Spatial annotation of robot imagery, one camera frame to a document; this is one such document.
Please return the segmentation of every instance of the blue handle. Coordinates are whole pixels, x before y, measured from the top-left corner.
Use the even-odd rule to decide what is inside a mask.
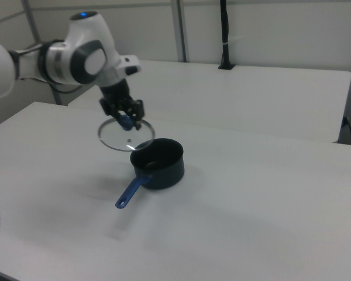
[[[123,209],[126,207],[130,199],[133,197],[135,192],[142,184],[146,184],[151,180],[149,176],[140,176],[135,179],[129,184],[127,189],[122,193],[121,197],[116,202],[116,207],[119,209]]]
[[[129,131],[134,127],[134,121],[127,115],[121,115],[118,119],[118,124],[120,124],[125,131]]]

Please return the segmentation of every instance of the table surface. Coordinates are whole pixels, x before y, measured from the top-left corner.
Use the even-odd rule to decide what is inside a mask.
[[[102,112],[34,103],[0,125],[0,272],[20,281],[351,281],[351,146],[149,119],[184,147],[141,187]]]
[[[336,142],[351,73],[275,67],[141,61],[128,77],[148,118]],[[102,111],[97,86],[69,106]]]

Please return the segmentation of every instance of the white desk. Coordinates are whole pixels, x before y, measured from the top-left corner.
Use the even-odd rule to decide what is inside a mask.
[[[336,142],[351,73],[142,61],[128,78],[148,118],[321,142]],[[102,111],[92,87],[69,106]]]
[[[351,146],[149,120],[185,176],[134,172],[100,112],[35,103],[0,125],[0,272],[20,281],[351,281]]]

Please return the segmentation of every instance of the white wall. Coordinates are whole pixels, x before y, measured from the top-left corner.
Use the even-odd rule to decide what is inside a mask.
[[[190,62],[218,64],[219,5],[197,2],[184,7]],[[229,46],[234,63],[351,71],[351,2],[234,4],[228,15],[230,36],[244,36]],[[346,114],[351,121],[351,88]],[[350,142],[347,129],[342,142]]]
[[[20,0],[0,0],[0,44],[9,50],[34,44]],[[34,101],[54,103],[49,87],[35,81],[18,81],[13,91],[0,99],[0,123]]]
[[[105,18],[120,54],[178,61],[170,0],[32,0],[30,6],[42,40],[65,38],[70,16],[93,9]]]

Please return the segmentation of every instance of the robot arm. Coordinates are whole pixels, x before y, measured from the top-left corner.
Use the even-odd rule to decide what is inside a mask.
[[[54,40],[24,51],[6,51],[0,45],[0,96],[17,79],[35,78],[50,84],[95,83],[107,115],[125,130],[138,130],[144,117],[143,102],[133,100],[125,77],[140,71],[136,56],[120,56],[103,17],[97,12],[70,18],[64,41]]]

